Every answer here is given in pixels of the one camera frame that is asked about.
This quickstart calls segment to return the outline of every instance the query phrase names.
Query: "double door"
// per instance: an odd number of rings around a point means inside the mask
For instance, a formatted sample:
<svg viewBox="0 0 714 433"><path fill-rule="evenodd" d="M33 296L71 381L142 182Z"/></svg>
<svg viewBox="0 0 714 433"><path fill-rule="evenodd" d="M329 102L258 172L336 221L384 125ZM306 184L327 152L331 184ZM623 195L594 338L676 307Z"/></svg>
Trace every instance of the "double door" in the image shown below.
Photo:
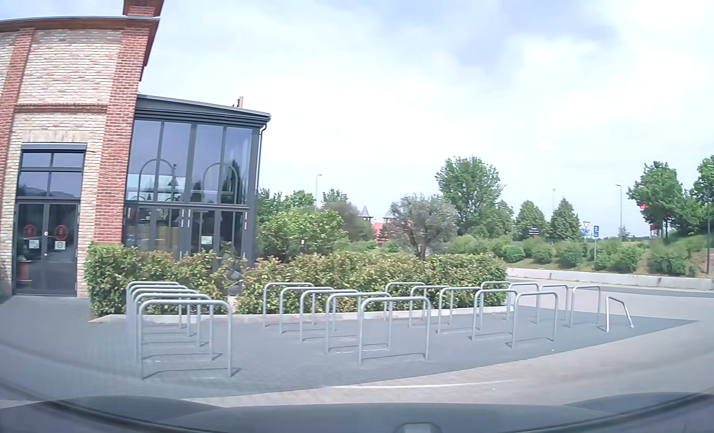
<svg viewBox="0 0 714 433"><path fill-rule="evenodd" d="M77 202L19 202L14 239L14 291L76 294Z"/></svg>

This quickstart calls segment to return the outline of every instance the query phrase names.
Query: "chimney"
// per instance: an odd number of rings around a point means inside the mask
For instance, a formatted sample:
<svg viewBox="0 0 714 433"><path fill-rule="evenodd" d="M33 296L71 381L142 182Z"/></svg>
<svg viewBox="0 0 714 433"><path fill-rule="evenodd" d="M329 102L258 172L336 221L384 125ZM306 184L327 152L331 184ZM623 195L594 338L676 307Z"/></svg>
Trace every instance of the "chimney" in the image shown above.
<svg viewBox="0 0 714 433"><path fill-rule="evenodd" d="M122 15L127 16L159 16L164 0L124 0Z"/></svg>

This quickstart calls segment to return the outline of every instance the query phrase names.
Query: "brick building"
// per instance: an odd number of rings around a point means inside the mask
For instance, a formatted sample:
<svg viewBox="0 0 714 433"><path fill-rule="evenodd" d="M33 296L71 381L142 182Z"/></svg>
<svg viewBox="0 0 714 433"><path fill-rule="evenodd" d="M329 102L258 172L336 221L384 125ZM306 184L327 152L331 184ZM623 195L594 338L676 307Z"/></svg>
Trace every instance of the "brick building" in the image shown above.
<svg viewBox="0 0 714 433"><path fill-rule="evenodd" d="M138 94L164 0L0 22L0 291L87 296L90 242L252 259L270 116Z"/></svg>

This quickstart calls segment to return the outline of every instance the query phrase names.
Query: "street lamp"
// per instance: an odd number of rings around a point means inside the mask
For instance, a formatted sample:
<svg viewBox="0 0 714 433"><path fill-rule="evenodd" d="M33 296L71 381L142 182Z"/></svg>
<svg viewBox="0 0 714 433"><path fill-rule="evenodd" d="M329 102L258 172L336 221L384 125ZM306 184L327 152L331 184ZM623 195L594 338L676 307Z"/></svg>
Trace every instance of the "street lamp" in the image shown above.
<svg viewBox="0 0 714 433"><path fill-rule="evenodd" d="M619 186L619 233L622 233L622 186L619 183L614 183Z"/></svg>
<svg viewBox="0 0 714 433"><path fill-rule="evenodd" d="M314 208L317 209L317 202L319 201L319 197L317 194L319 193L318 188L319 188L319 177L322 176L323 174L320 173L317 176L314 177Z"/></svg>

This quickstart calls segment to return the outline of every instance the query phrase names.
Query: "red round sticker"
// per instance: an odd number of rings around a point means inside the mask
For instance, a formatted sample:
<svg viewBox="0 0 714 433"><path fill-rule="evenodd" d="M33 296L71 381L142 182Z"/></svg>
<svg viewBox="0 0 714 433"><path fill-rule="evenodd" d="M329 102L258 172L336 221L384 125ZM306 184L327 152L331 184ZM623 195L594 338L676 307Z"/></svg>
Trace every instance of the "red round sticker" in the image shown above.
<svg viewBox="0 0 714 433"><path fill-rule="evenodd" d="M55 227L55 241L65 241L68 238L68 227L63 224Z"/></svg>
<svg viewBox="0 0 714 433"><path fill-rule="evenodd" d="M36 226L34 224L28 224L23 227L23 237L36 237Z"/></svg>

